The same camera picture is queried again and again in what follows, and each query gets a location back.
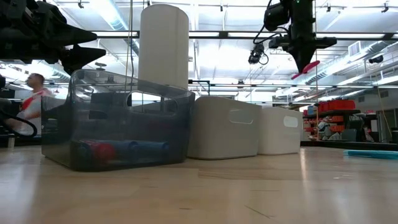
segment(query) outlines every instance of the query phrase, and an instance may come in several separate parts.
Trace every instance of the transparent storage container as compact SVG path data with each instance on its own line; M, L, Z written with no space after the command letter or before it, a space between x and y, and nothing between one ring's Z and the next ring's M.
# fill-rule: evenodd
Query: transparent storage container
M76 71L66 100L42 99L42 154L82 171L183 162L194 101L187 90Z

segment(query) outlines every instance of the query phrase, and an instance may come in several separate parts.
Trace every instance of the black robotic equipment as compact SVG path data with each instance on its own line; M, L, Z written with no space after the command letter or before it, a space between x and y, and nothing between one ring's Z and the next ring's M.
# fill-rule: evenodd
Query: black robotic equipment
M295 60L298 72L303 72L306 65L311 62L316 49L325 49L337 43L334 37L324 37L318 39L313 32L313 0L280 0L280 3L271 5L268 3L266 13L264 14L264 28L268 31L275 31L291 21L287 29L287 35L271 38L269 42L270 49L282 47L282 49L291 54ZM256 42L257 37L253 40L254 44L262 44L263 41Z
M0 60L3 62L45 60L54 64L61 61L64 70L72 74L106 54L103 49L78 45L96 39L96 34L68 25L58 7L45 1L0 0ZM5 84L6 79L0 75L0 88ZM0 123L16 136L34 137L37 130L32 123L1 110L8 103L0 99ZM4 122L6 118L27 123L34 133L25 136L13 131Z

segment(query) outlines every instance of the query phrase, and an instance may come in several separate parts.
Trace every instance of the black cable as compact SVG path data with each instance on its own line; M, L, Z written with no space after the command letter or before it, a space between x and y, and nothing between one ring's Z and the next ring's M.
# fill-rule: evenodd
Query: black cable
M6 124L6 122L4 122L4 118L1 118L1 119L0 119L0 124L2 124L2 126L3 126L4 128L6 128L7 131L9 131L10 133L15 134L15 136L20 137L20 138L32 138L32 137L36 136L36 134L37 134L37 128L36 128L36 126L35 126L34 124L32 124L30 121L27 121L27 120L22 119L22 118L18 118L17 116L13 116L13 115L11 115L11 114L7 114L7 113L4 112L3 110L0 110L0 114L3 115L3 116L7 116L8 118L15 119L15 120L17 120L17 121L20 121L20 122L22 122L22 123L25 123L25 124L27 124L27 125L29 125L30 127L33 128L33 133L30 134L30 135L20 134L20 133L18 133L17 131L14 131L10 126L8 126L8 124Z
M280 28L280 29L282 29L282 30L285 30L285 31L286 31L286 33L287 33L287 34L289 34L289 30L288 30L288 29L286 29L285 27L277 27L277 28Z
M256 42L256 40L259 38L259 35L261 34L261 32L264 30L265 27L266 27L266 25L262 25L260 31L259 31L259 32L257 33L257 35L254 37L254 39L253 39L253 43L254 43L254 44L261 44L261 43L263 43L264 41L267 40L267 39L265 39L265 40L262 40L262 41L260 41L260 42Z
M268 57L268 55L267 55L266 53L264 53L264 56L267 57L267 62L266 62L266 63L261 63L261 62L259 61L259 63L260 63L261 65L266 65L266 64L268 64L268 62L269 62L269 57Z

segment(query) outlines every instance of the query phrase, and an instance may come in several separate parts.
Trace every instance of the teal object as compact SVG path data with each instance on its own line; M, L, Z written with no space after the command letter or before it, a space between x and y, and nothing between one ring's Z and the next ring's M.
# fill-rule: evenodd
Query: teal object
M344 150L344 156L367 157L373 159L398 159L398 152L375 150Z

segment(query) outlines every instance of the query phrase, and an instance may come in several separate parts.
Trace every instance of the ceiling mounted camera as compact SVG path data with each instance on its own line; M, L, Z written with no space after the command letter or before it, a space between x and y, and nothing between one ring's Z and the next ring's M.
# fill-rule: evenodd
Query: ceiling mounted camera
M383 60L384 60L383 55L380 55L374 58L370 58L369 63L381 63Z

